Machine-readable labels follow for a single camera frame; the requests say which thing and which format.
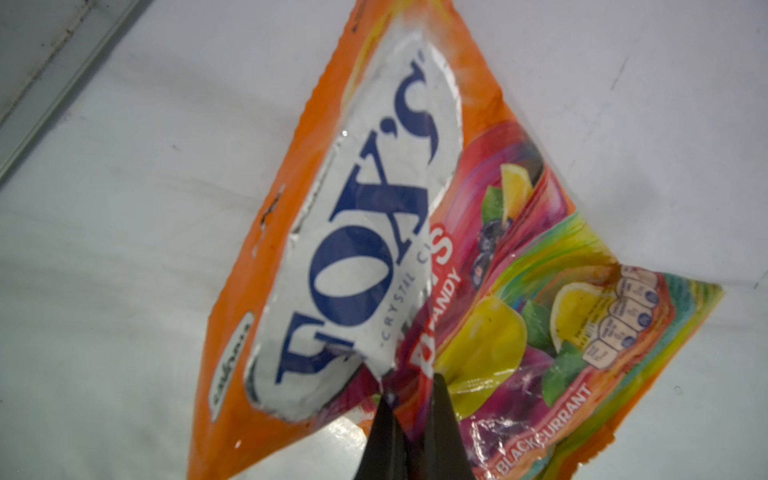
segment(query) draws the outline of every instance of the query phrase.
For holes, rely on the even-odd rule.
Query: orange candy bag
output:
[[[434,371],[478,478],[567,478],[722,296],[621,266],[449,0],[359,0],[211,314],[190,480]]]

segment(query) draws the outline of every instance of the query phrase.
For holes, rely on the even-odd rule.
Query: metal edge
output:
[[[0,158],[0,189],[2,189],[13,176],[13,173],[17,171],[22,161],[35,149],[38,142],[45,136],[46,133],[53,127],[60,116],[67,110],[72,104],[72,101],[80,94],[86,84],[93,78],[94,74],[104,64],[109,54],[112,52],[117,43],[123,38],[123,35],[127,30],[136,22],[142,13],[147,9],[152,0],[133,0],[129,6],[127,6],[123,12],[118,16],[111,27],[107,29],[105,35],[101,37],[101,40],[95,45],[93,50],[88,54],[85,60],[75,70],[74,74],[64,84],[64,87],[56,95],[52,103],[49,104],[40,114],[30,113],[30,116],[37,116],[36,122],[25,132],[24,137],[18,142],[16,147],[12,147],[5,158]],[[95,8],[89,11],[88,15],[83,19],[82,24],[78,28],[78,31],[86,26],[87,22],[92,22],[94,13],[98,13],[100,2],[97,2]],[[76,31],[73,34],[73,38],[78,34]],[[65,45],[53,58],[65,53],[67,46]],[[32,85],[25,97],[35,94],[35,89],[38,85]],[[23,108],[24,98],[15,106],[14,110],[8,114],[8,117],[3,122],[2,127],[7,128],[9,124],[15,121],[15,116],[18,114],[18,109]]]

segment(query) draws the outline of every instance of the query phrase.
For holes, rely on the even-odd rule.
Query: lemon slice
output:
[[[533,184],[528,170],[520,165],[502,165],[502,191],[504,193],[504,218],[513,220],[520,216],[533,194]]]
[[[563,286],[554,298],[549,318],[549,332],[555,349],[560,352],[563,341],[567,340],[583,351],[615,299],[613,289],[606,291],[590,283]]]

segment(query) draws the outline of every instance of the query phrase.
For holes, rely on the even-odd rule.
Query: lemon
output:
[[[563,341],[567,340],[583,350],[615,299],[613,289],[602,290],[590,283],[576,282],[563,286],[554,298],[549,319],[555,349],[560,352]]]
[[[528,170],[516,164],[503,164],[502,191],[504,219],[515,220],[533,194],[533,184]]]
[[[525,321],[495,296],[478,302],[466,323],[437,358],[457,419],[479,409],[517,370],[528,341]]]

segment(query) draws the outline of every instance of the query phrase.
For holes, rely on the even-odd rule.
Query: blue lettering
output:
[[[412,83],[417,81],[426,84],[424,78],[424,72],[416,64],[415,61],[411,62],[411,68],[413,73],[406,77],[397,89],[395,94],[395,113],[398,120],[403,127],[416,137],[429,137],[429,144],[432,148],[432,155],[429,157],[429,162],[432,163],[432,159],[435,158],[435,152],[437,151],[437,145],[439,142],[437,135],[437,126],[435,126],[435,119],[427,111],[413,111],[406,103],[406,91]]]
[[[353,257],[372,257],[387,266],[387,275],[368,290],[350,296],[327,296],[315,287],[315,279],[326,267]],[[373,230],[355,225],[341,227],[317,247],[310,265],[310,292],[317,309],[341,326],[356,326],[373,315],[392,283],[392,254]]]
[[[375,131],[371,131],[368,141],[360,151],[360,158],[363,160],[368,156],[372,157],[374,164],[376,164],[381,184],[361,184],[358,182],[357,174],[360,172],[360,166],[355,165],[339,195],[339,201],[336,203],[336,208],[333,209],[329,221],[333,221],[338,213],[345,210],[363,210],[385,214],[389,218],[392,232],[395,235],[398,250],[396,263],[399,265],[411,247],[411,240],[402,240],[395,214],[416,215],[419,221],[413,228],[413,233],[418,234],[427,220],[429,196],[425,188],[391,185],[387,181],[381,155],[379,155],[379,149],[376,146]]]
[[[314,319],[310,316],[302,315],[301,313],[294,313],[293,318],[288,325],[288,333],[286,339],[283,341],[283,352],[280,355],[280,364],[277,366],[277,377],[275,383],[281,383],[283,381],[283,374],[285,372],[293,373],[318,373],[320,370],[326,368],[326,366],[335,359],[338,354],[332,352],[328,346],[332,344],[345,346],[352,348],[354,345],[347,340],[338,339],[334,336],[326,335],[325,333],[315,332],[315,339],[320,342],[324,342],[323,349],[315,355],[305,356],[299,353],[290,351],[290,341],[293,338],[293,334],[302,326],[305,325],[317,325],[323,326],[325,322],[322,320]]]

